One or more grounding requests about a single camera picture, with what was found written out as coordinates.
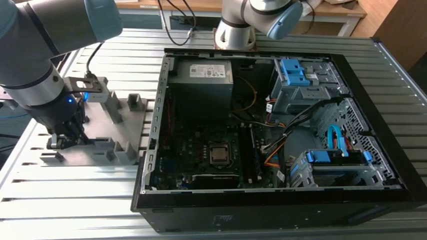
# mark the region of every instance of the robotic arm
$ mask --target robotic arm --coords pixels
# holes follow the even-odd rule
[[[0,86],[52,134],[52,148],[86,144],[82,99],[50,58],[122,31],[113,0],[0,0]]]
[[[221,49],[249,50],[254,29],[281,39],[302,12],[296,0],[224,0],[214,43]],[[113,0],[0,0],[0,86],[52,138],[48,148],[88,144],[84,101],[76,82],[64,81],[50,58],[104,42],[122,31]],[[101,90],[96,77],[90,89]]]
[[[273,40],[282,39],[302,14],[297,0],[224,0],[214,44],[225,50],[250,50],[254,29]]]

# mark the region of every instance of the table leg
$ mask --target table leg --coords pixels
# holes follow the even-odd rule
[[[350,36],[350,34],[356,28],[356,25],[358,23],[358,20],[360,20],[358,17],[349,17],[348,18],[346,22],[342,24],[340,31],[337,33],[338,37],[349,37]]]

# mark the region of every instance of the blue light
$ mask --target blue light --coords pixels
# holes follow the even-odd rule
[[[82,101],[84,102],[88,100],[88,98],[89,98],[89,93],[88,92],[82,93]]]

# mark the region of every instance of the aluminum table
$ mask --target aluminum table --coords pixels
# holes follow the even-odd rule
[[[186,31],[172,31],[184,40]],[[258,35],[258,51],[342,54],[427,183],[427,98],[381,43],[368,38]],[[74,51],[62,76],[82,77],[97,45]],[[148,145],[162,49],[173,48],[162,30],[125,29],[97,52],[90,70],[109,80],[118,97],[149,99],[140,143]],[[213,34],[198,31],[182,48],[212,49]],[[24,131],[0,172],[0,233],[4,239],[425,239],[427,206],[393,212],[353,227],[158,234],[132,213],[137,166],[44,166],[36,152],[44,128],[34,120]]]

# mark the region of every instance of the label sticker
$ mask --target label sticker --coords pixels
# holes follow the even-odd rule
[[[266,113],[272,113],[272,110],[273,110],[273,105],[270,103],[266,103],[266,106],[265,106]]]
[[[317,79],[317,75],[314,73],[313,74],[305,74],[305,78]]]
[[[138,6],[141,9],[157,9],[157,6],[149,6],[149,5],[140,5]]]
[[[280,179],[281,182],[285,181],[285,175],[281,173],[281,171],[278,170],[277,171],[277,174],[276,174],[277,178]]]
[[[224,65],[193,64],[189,66],[190,78],[225,78]]]

